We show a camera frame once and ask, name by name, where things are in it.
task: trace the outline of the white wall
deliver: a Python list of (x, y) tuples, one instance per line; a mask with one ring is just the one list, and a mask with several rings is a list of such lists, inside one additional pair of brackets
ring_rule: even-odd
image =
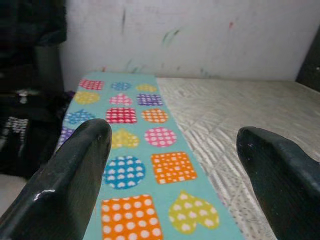
[(66, 90), (103, 68), (293, 81), (320, 24), (320, 0), (68, 0), (67, 19)]

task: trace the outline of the red square with white dots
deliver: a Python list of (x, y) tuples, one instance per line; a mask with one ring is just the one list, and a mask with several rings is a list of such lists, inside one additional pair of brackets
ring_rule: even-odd
[(152, 154), (151, 161), (158, 184), (171, 184), (197, 178), (194, 166), (184, 151)]
[(79, 86), (88, 90), (102, 90), (104, 84), (105, 83), (103, 81), (92, 81), (88, 79), (83, 79), (79, 83)]
[(106, 121), (109, 124), (137, 123), (136, 110), (132, 107), (112, 107), (106, 111)]

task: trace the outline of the pink heart with white dots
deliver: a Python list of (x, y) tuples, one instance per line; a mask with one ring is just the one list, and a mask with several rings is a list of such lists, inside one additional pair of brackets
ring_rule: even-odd
[(112, 96), (109, 99), (110, 104), (115, 104), (115, 105), (125, 105), (125, 106), (130, 106), (133, 101), (130, 97), (125, 95), (124, 93), (119, 93), (116, 96)]
[(155, 127), (145, 132), (144, 139), (152, 146), (164, 148), (174, 144), (177, 135), (165, 127)]

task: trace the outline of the textured white fabric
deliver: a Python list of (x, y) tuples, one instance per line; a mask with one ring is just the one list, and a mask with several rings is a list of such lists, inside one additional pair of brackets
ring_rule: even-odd
[(276, 237), (236, 151), (244, 126), (296, 142), (320, 162), (320, 94), (295, 82), (158, 78), (186, 141), (247, 240)]

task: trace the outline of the pink circle with white dots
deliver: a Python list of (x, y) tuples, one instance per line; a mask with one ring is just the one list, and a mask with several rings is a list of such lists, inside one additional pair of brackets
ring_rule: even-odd
[(147, 130), (144, 139), (152, 146), (165, 148), (177, 141), (177, 135), (172, 130), (160, 126)]

